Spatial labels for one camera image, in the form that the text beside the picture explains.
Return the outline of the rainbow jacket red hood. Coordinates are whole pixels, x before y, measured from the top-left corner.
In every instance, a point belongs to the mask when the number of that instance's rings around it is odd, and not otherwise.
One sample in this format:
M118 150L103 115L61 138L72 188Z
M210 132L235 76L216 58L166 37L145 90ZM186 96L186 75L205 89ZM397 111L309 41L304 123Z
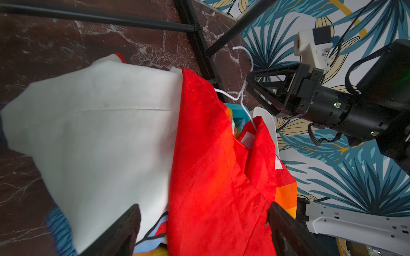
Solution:
M133 253L166 237L171 256L274 256L270 205L296 215L296 181L263 119L235 138L228 108L190 69L110 55L30 84L1 119L8 147L33 158L78 254L134 204Z

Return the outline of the rainbow striped jacket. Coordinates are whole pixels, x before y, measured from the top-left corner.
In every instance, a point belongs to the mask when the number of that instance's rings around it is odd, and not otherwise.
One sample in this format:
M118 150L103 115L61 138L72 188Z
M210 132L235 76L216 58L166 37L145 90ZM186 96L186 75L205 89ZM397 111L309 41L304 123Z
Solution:
M59 207L53 208L46 217L46 224L54 241L54 250L59 256L78 256L72 242L69 222Z

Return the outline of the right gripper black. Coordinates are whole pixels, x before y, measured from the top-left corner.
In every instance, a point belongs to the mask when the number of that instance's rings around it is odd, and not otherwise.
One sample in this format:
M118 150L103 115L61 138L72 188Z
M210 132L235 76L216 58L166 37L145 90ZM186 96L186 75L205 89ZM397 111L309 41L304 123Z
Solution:
M346 128L351 96L321 84L324 72L296 63L252 71L247 91L273 116L301 117L318 126Z

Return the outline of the white wire hanger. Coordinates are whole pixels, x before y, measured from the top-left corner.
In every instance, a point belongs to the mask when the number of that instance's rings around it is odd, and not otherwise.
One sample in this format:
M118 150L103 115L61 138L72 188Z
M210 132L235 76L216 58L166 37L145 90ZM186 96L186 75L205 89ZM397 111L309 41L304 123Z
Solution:
M243 50L243 51L246 52L246 54L247 54L248 57L249 57L250 64L251 64L250 71L253 71L253 70L254 70L254 61L253 61L253 57L252 57L251 53L250 53L245 47L242 47L242 46L235 46L235 47L233 47L232 49L233 49L233 50ZM242 85L242 87L241 87L241 90L239 91L239 93L237 94L236 97L234 97L234 96L230 95L229 93L227 93L227 92L225 92L225 91L223 91L223 90L220 90L220 89L215 89L215 91L216 91L217 93L221 93L221 94L224 95L224 96L227 96L229 99L231 99L231 100L233 100L233 101L238 101L238 100L239 100L239 101L240 101L240 106L241 106L242 109L245 111L245 113L247 114L247 116L250 118L250 122L251 122L251 124L252 124L254 130L256 131L257 128L256 128L256 125L255 125L255 123L254 123L254 121L253 121L253 118L252 118L252 116L251 116L251 114L250 114L250 111L249 111L249 110L244 106L244 104L243 104L243 99L244 99L244 97L245 97L245 89L246 89L246 87L247 87L247 84L248 84L247 81L244 80L243 85Z

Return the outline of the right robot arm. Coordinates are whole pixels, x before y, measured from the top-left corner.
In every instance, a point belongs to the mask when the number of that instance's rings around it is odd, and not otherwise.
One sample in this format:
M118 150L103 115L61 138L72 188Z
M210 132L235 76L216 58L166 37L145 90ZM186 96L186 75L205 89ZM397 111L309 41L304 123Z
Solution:
M375 59L357 86L345 78L345 92L322 85L324 72L308 64L252 71L250 92L274 116L303 119L316 147L347 144L335 159L341 181L320 201L347 210L387 217L410 213L410 43L397 39L355 62Z

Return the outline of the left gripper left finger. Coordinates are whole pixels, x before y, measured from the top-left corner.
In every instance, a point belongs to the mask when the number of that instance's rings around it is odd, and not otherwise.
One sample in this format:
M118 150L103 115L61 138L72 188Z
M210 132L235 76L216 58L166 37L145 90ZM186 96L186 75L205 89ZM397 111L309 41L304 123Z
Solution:
M131 256L141 226L139 205L132 205L82 256Z

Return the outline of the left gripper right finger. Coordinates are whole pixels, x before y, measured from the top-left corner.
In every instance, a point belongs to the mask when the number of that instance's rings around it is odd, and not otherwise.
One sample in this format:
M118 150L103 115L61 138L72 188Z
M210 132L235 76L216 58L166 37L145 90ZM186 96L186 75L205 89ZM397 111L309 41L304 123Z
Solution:
M315 237L278 203L273 202L267 213L272 243L278 256L332 256Z

